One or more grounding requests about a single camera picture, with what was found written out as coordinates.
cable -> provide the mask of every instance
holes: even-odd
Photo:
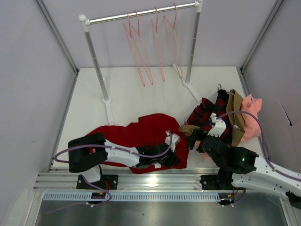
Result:
[[[248,114],[248,115],[252,116],[256,120],[256,122],[258,123],[258,125],[259,125],[259,127],[261,129],[261,133],[262,133],[263,156],[264,156],[264,159],[267,162],[267,164],[272,168],[272,170],[275,171],[275,172],[277,172],[278,174],[286,177],[286,178],[290,178],[290,179],[293,179],[293,180],[301,182],[301,179],[292,177],[290,175],[287,175],[287,174],[285,174],[285,173],[283,173],[283,172],[275,169],[275,167],[272,165],[272,163],[271,163],[271,161],[269,160],[269,157],[268,157],[268,151],[266,150],[266,145],[265,145],[265,137],[266,136],[265,136],[265,132],[263,130],[263,125],[260,123],[260,121],[253,114],[251,114],[249,112],[246,112],[246,111],[232,111],[232,112],[227,112],[225,114],[222,114],[221,116],[217,117],[217,119],[220,119],[220,118],[225,117],[225,116],[227,116],[229,114],[235,114],[235,113],[245,113],[245,114]]]
[[[240,196],[239,199],[237,199],[237,200],[235,200],[233,203],[228,204],[228,205],[225,205],[225,206],[233,206],[233,204],[239,203],[239,202],[242,200],[242,198],[244,197],[245,193],[246,193],[246,188],[244,189],[244,192],[241,194],[241,196]]]
[[[68,148],[68,149],[65,149],[65,150],[62,150],[60,151],[59,153],[57,153],[55,156],[54,156],[54,159],[55,161],[57,162],[63,162],[63,163],[69,163],[68,161],[65,161],[65,160],[60,160],[58,159],[57,157],[65,152],[70,152],[70,151],[74,151],[74,150],[77,150],[77,149],[81,149],[81,148],[87,148],[87,147],[100,147],[100,148],[109,148],[109,149],[116,149],[116,150],[120,150],[120,151],[123,151],[123,152],[128,152],[130,154],[134,154],[134,155],[138,155],[140,157],[144,157],[144,158],[158,158],[158,157],[161,157],[163,155],[165,155],[170,147],[171,147],[171,144],[172,144],[172,141],[173,141],[173,137],[172,137],[172,133],[168,130],[167,133],[169,133],[170,135],[170,142],[169,142],[169,146],[168,148],[161,154],[157,154],[157,155],[145,155],[145,154],[139,154],[139,153],[135,153],[135,152],[132,152],[130,150],[127,150],[125,148],[122,148],[122,147],[114,147],[114,146],[109,146],[109,145],[94,145],[94,144],[90,144],[90,145],[79,145],[79,146],[76,146],[76,147],[71,147],[71,148]]]
[[[233,196],[235,196],[238,193],[238,187],[233,187]]]
[[[111,190],[111,187],[110,187],[110,185],[109,185],[108,181],[105,181],[104,183],[107,185],[107,187],[108,187],[108,191],[109,191],[109,190]]]
[[[66,209],[66,208],[68,208],[68,207],[75,206],[75,205],[90,205],[90,207],[100,206],[100,205],[106,204],[107,202],[109,202],[109,201],[112,199],[112,195],[111,195],[111,193],[110,193],[109,191],[106,191],[106,190],[104,190],[104,189],[102,189],[102,188],[100,188],[100,187],[97,187],[97,186],[91,184],[90,182],[87,181],[87,179],[86,179],[83,175],[82,175],[82,177],[83,177],[84,181],[85,181],[88,185],[90,185],[90,186],[93,187],[93,188],[96,188],[97,190],[100,190],[100,191],[102,191],[102,192],[108,194],[109,198],[108,198],[107,200],[105,200],[105,201],[102,201],[101,203],[98,203],[98,204],[89,204],[88,202],[76,202],[76,203],[72,203],[72,204],[69,204],[69,205],[60,207],[60,208],[55,209],[55,210],[47,211],[47,212],[44,212],[44,213],[45,213],[45,214],[54,213],[54,212],[57,212],[57,211],[59,211],[59,210],[63,210],[63,209]]]

red cloth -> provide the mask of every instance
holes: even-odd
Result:
[[[118,145],[126,147],[140,147],[145,145],[155,146],[165,142],[166,131],[170,130],[180,136],[181,141],[176,145],[176,155],[179,162],[171,168],[183,169],[187,167],[188,148],[186,137],[178,131],[179,124],[175,118],[165,114],[156,113],[140,117],[138,122],[132,122],[128,126],[101,126],[90,132],[103,133],[104,138]],[[114,162],[105,162],[104,164],[111,166],[125,166]],[[163,166],[155,169],[151,165],[144,169],[131,168],[133,173],[148,173],[159,170],[167,170],[169,167]]]

black bracket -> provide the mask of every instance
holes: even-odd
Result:
[[[217,175],[202,175],[199,181],[202,184],[203,190],[221,190],[217,182]]]
[[[294,193],[286,192],[286,196],[288,196],[288,200],[292,206],[301,210],[301,197],[296,196]]]
[[[226,193],[219,193],[218,196],[221,199],[218,203],[222,206],[230,205],[235,201],[235,198],[229,198],[229,194]]]
[[[91,183],[97,187],[100,187],[104,190],[117,190],[118,185],[118,175],[102,175],[102,179],[100,181],[96,181]],[[77,180],[76,189],[79,190],[95,190],[94,187],[88,185],[83,176],[80,174]]]
[[[208,131],[203,131],[201,129],[194,129],[191,136],[187,138],[188,149],[192,150],[196,141],[202,141],[208,136]],[[197,148],[197,151],[204,153],[201,149]]]

black mount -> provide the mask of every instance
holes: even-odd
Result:
[[[102,133],[95,133],[89,136],[80,137],[68,143],[68,147],[76,147],[79,145],[104,145],[105,139]],[[87,171],[94,166],[101,164],[108,158],[105,148],[95,148],[95,153],[90,153],[90,148],[80,148],[68,152],[69,155],[69,172],[81,173]]]
[[[143,146],[143,147],[137,147],[137,150],[139,154],[145,154],[145,155],[158,155],[166,151],[168,148],[168,144],[162,143],[157,146]],[[158,158],[145,158],[140,157],[139,163],[135,166],[135,168],[146,168],[153,163],[159,163],[162,166],[172,167],[174,164],[176,164],[179,160],[176,156],[176,150],[173,152],[171,149],[165,154]]]
[[[202,175],[200,183],[203,190],[232,190],[232,173],[219,169],[217,175]]]
[[[205,140],[208,136],[208,131],[203,131],[201,129],[194,129],[191,136],[187,137],[188,149],[192,150],[196,141]],[[197,149],[198,152],[204,153],[200,148]]]
[[[104,190],[117,190],[118,185],[118,175],[103,175],[102,179],[100,181],[96,181],[91,183],[97,187],[100,187]],[[77,179],[76,189],[79,190],[95,190],[94,187],[88,185],[84,179],[83,176],[80,174]]]
[[[294,193],[291,193],[291,192],[286,192],[285,194],[288,197],[290,204],[292,206],[294,206],[295,208],[298,208],[301,210],[301,197],[298,197]]]

metal rod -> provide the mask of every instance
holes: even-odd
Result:
[[[197,41],[197,33],[198,33],[198,22],[199,22],[199,16],[200,12],[196,12],[195,20],[194,20],[194,31],[193,31],[193,37],[192,37],[192,45],[191,45],[191,51],[188,59],[188,65],[187,65],[187,73],[186,73],[186,79],[185,82],[190,82],[190,75],[191,75],[191,69],[192,69],[192,63],[193,63],[193,56],[194,56],[194,49],[196,47],[196,41]]]
[[[248,57],[246,58],[243,66],[242,66],[242,70],[241,70],[242,74],[245,72],[248,64],[250,63],[251,59],[255,55],[258,47],[262,43],[264,37],[267,35],[269,28],[271,27],[272,23],[275,21],[275,18],[277,17],[278,12],[280,11],[281,7],[284,5],[285,1],[286,0],[278,0],[275,3],[270,15],[268,16],[268,19],[266,20],[266,22],[265,22],[262,30],[260,31],[254,45],[252,46],[252,49],[250,50],[250,52],[248,54]]]
[[[64,43],[54,21],[52,20],[51,18],[51,15],[49,14],[43,0],[34,0],[35,3],[37,4],[38,6],[38,9],[40,10],[42,16],[44,17],[45,19],[45,22],[46,24],[48,25],[50,31],[52,32],[58,46],[60,47],[62,53],[64,54],[65,58],[67,59],[70,67],[72,68],[72,70],[77,73],[77,68],[76,68],[76,65],[71,57],[71,54],[70,52],[68,51],[67,47],[66,47],[66,44]]]
[[[192,3],[177,5],[176,7],[175,6],[170,6],[170,7],[165,7],[165,8],[158,8],[157,12],[158,13],[167,12],[167,11],[175,10],[175,8],[182,9],[182,8],[196,7],[197,6],[196,4],[197,4],[196,2],[192,2]],[[133,13],[129,13],[128,15],[127,14],[122,14],[122,15],[116,15],[116,16],[103,17],[103,18],[95,18],[95,19],[89,20],[89,25],[108,22],[108,21],[112,21],[112,20],[126,19],[128,16],[129,17],[135,17],[135,16],[137,16],[137,14],[139,16],[143,16],[143,15],[148,15],[148,14],[153,14],[153,13],[156,13],[155,9],[141,11],[141,12],[137,12],[137,13],[133,12]]]
[[[51,166],[53,165],[53,162],[54,162],[53,157],[56,154],[58,145],[60,143],[61,135],[62,135],[64,124],[65,124],[65,121],[66,121],[66,118],[67,118],[67,113],[68,113],[68,110],[69,110],[69,106],[70,106],[70,103],[71,103],[71,99],[72,99],[72,95],[73,95],[73,92],[74,92],[74,89],[75,89],[77,78],[78,78],[78,75],[76,73],[76,75],[74,76],[73,82],[72,82],[71,90],[70,90],[69,95],[68,95],[67,103],[66,103],[65,108],[64,108],[64,113],[63,113],[63,117],[61,119],[60,128],[59,128],[59,130],[57,132],[57,135],[56,135],[55,145],[52,149],[51,159],[49,161],[47,172],[49,172],[51,170]]]
[[[100,71],[100,67],[99,67],[97,57],[96,57],[96,54],[95,54],[95,50],[94,50],[94,47],[93,47],[93,43],[92,43],[92,40],[91,40],[90,32],[85,32],[85,37],[86,37],[86,40],[87,40],[87,43],[88,43],[88,46],[89,46],[91,57],[93,59],[93,63],[94,63],[94,67],[95,67],[97,77],[98,77],[98,80],[99,80],[99,83],[100,83],[100,87],[102,88],[103,100],[108,101],[110,98],[108,96],[107,88],[105,87],[105,84],[104,84],[104,81],[103,81],[103,75],[102,75],[102,72]]]

